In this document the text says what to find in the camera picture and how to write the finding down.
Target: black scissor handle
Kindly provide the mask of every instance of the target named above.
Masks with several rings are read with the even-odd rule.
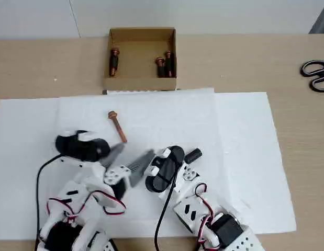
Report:
[[[323,68],[312,71],[312,72],[307,72],[306,68],[312,64],[318,64],[323,66]],[[300,74],[304,77],[312,77],[312,76],[320,76],[320,75],[324,75],[324,60],[311,60],[306,62],[305,64],[303,64],[300,68]]]
[[[324,88],[317,87],[317,84],[321,82],[324,82],[324,76],[320,78],[316,78],[315,80],[311,81],[309,83],[309,88],[311,88],[315,92],[324,93]]]

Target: white sheet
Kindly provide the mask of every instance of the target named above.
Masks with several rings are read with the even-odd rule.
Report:
[[[0,100],[0,239],[36,236],[36,174],[52,157],[57,104],[56,98]],[[42,209],[50,172],[45,169],[41,179]]]
[[[210,95],[200,90],[151,95],[156,93],[1,100],[0,239],[35,237],[36,173],[41,164],[55,155],[53,143],[61,129],[72,127],[98,131],[111,145],[119,142],[107,118],[112,109],[118,112],[129,141],[118,163],[131,161],[149,147],[158,149],[175,143],[187,151],[200,147],[203,158],[193,166],[208,179],[210,187],[215,186],[226,197],[229,197],[226,172],[230,171],[233,204],[257,233],[295,229],[266,94]],[[215,99],[218,124],[215,122]],[[160,122],[162,115],[166,115],[166,119]],[[46,218],[45,198],[55,195],[74,172],[75,168],[64,168],[56,163],[44,170],[40,189],[41,222]],[[153,236],[162,209],[157,196],[149,193],[142,182],[125,196],[124,201],[128,205],[128,214],[109,221],[110,234],[114,237]],[[244,202],[250,205],[251,210],[244,210]],[[165,217],[160,236],[189,235],[174,214],[168,212]]]
[[[255,233],[296,230],[266,93],[216,94],[232,204]]]

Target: table surface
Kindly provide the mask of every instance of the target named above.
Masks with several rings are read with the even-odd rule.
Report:
[[[324,250],[324,94],[299,75],[324,60],[324,35],[177,36],[177,87],[267,92],[294,204],[297,231],[260,235],[267,251]],[[106,38],[0,40],[0,99],[102,93]],[[161,250],[193,250],[193,238],[160,238]],[[119,250],[154,250],[153,239],[117,239]],[[33,241],[0,241],[32,250]]]

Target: open cardboard box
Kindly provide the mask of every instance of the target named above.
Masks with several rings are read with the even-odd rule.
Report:
[[[155,59],[174,53],[176,76],[176,47],[174,28],[114,28],[109,31],[104,88],[106,90],[175,90],[176,77],[158,78]],[[110,50],[120,51],[118,70],[109,76]]]

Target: copper bolt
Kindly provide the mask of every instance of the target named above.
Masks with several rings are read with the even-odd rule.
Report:
[[[116,116],[118,116],[118,114],[116,112],[114,112],[114,111],[110,111],[108,113],[108,118],[112,119],[112,121],[113,121],[113,123],[115,125],[115,128],[116,128],[116,130],[118,131],[118,133],[120,135],[120,138],[121,138],[122,142],[127,143],[126,136],[125,136],[125,134],[124,134],[124,132],[123,132],[123,130],[122,130],[120,124],[119,124],[119,121],[116,118]]]

